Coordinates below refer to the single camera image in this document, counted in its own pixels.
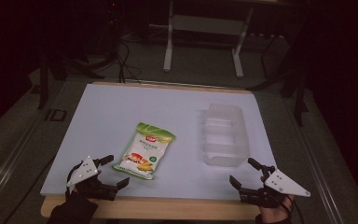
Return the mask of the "person's right hand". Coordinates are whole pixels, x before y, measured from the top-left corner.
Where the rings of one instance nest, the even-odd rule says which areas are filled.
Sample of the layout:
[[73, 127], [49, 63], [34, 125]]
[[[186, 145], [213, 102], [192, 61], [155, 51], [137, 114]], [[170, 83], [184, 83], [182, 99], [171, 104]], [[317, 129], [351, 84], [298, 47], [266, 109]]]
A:
[[260, 214], [255, 217], [256, 224], [292, 224], [291, 209], [294, 195], [288, 195], [282, 202], [283, 206], [265, 208], [259, 206]]

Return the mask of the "white table sheet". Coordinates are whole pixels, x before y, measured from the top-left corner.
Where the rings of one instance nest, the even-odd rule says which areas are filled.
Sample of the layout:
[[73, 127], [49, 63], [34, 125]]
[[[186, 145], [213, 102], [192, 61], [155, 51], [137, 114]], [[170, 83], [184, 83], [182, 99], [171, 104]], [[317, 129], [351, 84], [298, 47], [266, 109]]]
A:
[[131, 177], [130, 184], [120, 191], [121, 196], [235, 200], [238, 192], [229, 183], [232, 176], [246, 188], [260, 188], [260, 173], [248, 162], [238, 167], [205, 163], [202, 115], [211, 104], [240, 107], [252, 158], [262, 164], [274, 164], [259, 107], [251, 93], [89, 84], [48, 172], [42, 194], [63, 194], [70, 170], [87, 157], [120, 157], [140, 122], [165, 129], [176, 138], [169, 144], [154, 179]]

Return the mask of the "clear plastic container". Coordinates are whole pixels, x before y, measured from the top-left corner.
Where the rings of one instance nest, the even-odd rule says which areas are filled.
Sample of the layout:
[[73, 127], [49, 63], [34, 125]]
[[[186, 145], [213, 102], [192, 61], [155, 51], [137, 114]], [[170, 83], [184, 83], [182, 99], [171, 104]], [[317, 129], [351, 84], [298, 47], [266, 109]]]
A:
[[248, 159], [249, 139], [239, 106], [210, 104], [204, 115], [203, 133], [208, 165], [238, 167]]

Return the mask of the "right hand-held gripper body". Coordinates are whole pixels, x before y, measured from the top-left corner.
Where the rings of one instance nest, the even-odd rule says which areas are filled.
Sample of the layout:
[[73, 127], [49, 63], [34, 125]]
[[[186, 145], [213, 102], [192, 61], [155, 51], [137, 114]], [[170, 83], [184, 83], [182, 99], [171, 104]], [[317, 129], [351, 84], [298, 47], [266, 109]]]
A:
[[262, 172], [261, 189], [245, 189], [239, 184], [239, 195], [242, 203], [249, 203], [264, 208], [277, 208], [289, 195], [309, 197], [310, 192], [297, 184], [291, 177], [274, 166], [260, 165]]

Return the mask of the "grey metal rail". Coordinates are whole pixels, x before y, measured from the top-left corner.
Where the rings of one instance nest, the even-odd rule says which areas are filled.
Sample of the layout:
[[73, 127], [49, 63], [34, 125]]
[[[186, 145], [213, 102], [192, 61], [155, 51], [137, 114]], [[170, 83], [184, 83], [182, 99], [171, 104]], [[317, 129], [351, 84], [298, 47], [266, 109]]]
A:
[[324, 210], [326, 211], [326, 214], [330, 220], [331, 224], [342, 224], [342, 216], [339, 213], [337, 209], [337, 204], [335, 202], [335, 199], [331, 193], [331, 190], [326, 182], [326, 179], [324, 178], [322, 169], [320, 167], [319, 162], [317, 162], [317, 158], [315, 157], [315, 154], [313, 152], [313, 148], [310, 144], [309, 138], [306, 136], [306, 133], [304, 131], [303, 127], [300, 127], [297, 124], [293, 109], [294, 103], [291, 99], [282, 99], [284, 107], [290, 117], [291, 122], [295, 126], [295, 130], [297, 132], [297, 135], [300, 140], [300, 144], [302, 145], [302, 148], [304, 150], [306, 160], [310, 169], [310, 173], [312, 175], [312, 179], [314, 184], [316, 185], [316, 188], [318, 190], [318, 195], [321, 198], [321, 201], [324, 205]]
[[48, 160], [32, 139], [41, 134], [43, 121], [13, 122], [0, 120], [0, 194], [21, 163], [35, 174]]

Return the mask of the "person's left hand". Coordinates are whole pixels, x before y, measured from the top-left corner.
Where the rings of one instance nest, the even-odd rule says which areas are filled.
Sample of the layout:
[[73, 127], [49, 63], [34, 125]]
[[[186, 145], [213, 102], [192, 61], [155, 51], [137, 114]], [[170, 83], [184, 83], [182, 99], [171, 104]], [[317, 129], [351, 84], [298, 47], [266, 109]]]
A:
[[61, 205], [56, 206], [46, 224], [90, 224], [99, 205], [77, 192], [72, 192]]

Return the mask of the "black floor bracket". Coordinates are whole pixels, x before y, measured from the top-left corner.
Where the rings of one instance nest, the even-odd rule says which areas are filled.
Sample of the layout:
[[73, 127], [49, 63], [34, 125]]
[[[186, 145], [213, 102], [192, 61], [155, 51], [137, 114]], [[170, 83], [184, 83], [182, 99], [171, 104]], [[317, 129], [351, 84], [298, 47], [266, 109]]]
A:
[[45, 116], [45, 121], [64, 121], [66, 116], [66, 110], [50, 109]]

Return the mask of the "wooden table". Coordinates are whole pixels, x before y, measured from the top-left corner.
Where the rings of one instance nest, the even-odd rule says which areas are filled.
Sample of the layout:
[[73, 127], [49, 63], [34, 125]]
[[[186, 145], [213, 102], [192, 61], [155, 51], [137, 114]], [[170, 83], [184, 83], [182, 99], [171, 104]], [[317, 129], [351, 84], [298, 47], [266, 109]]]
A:
[[[138, 85], [95, 82], [97, 85], [147, 87], [190, 91], [219, 91], [229, 93], [250, 93], [248, 91], [219, 90], [211, 88], [174, 87], [164, 85]], [[43, 217], [49, 217], [53, 208], [63, 203], [64, 196], [45, 195], [41, 207]], [[157, 197], [117, 196], [114, 201], [99, 201], [96, 210], [97, 218], [112, 219], [183, 219], [183, 220], [250, 220], [258, 209], [256, 206], [235, 200], [181, 199]]]

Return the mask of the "green and white snack packet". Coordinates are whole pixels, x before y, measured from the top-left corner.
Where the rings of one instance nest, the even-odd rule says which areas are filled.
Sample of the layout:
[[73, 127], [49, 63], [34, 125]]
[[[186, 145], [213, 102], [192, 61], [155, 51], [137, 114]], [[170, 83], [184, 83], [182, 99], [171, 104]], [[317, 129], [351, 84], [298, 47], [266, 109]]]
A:
[[175, 135], [157, 126], [140, 122], [115, 170], [151, 180]]

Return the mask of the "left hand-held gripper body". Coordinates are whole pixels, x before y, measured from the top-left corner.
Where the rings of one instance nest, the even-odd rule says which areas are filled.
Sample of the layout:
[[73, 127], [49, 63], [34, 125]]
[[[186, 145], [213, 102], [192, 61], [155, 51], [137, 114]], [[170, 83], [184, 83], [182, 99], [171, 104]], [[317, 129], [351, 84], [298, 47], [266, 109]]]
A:
[[118, 189], [116, 186], [103, 184], [99, 179], [99, 170], [91, 156], [88, 156], [74, 166], [67, 176], [66, 197], [70, 195], [70, 188], [75, 187], [80, 195], [86, 198], [113, 201]]

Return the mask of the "white metal stand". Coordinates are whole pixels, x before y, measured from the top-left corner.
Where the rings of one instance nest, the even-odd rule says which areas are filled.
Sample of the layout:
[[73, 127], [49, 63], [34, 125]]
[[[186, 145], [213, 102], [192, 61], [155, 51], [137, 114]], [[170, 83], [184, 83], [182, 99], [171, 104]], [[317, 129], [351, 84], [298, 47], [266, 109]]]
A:
[[163, 63], [163, 71], [170, 72], [172, 68], [173, 42], [172, 34], [174, 30], [199, 32], [219, 35], [236, 35], [239, 40], [235, 47], [231, 49], [232, 61], [237, 78], [243, 78], [244, 73], [241, 66], [240, 52], [243, 41], [247, 35], [254, 8], [250, 7], [245, 13], [243, 21], [216, 19], [208, 17], [197, 17], [175, 14], [173, 12], [174, 1], [170, 0], [168, 16], [168, 39]]

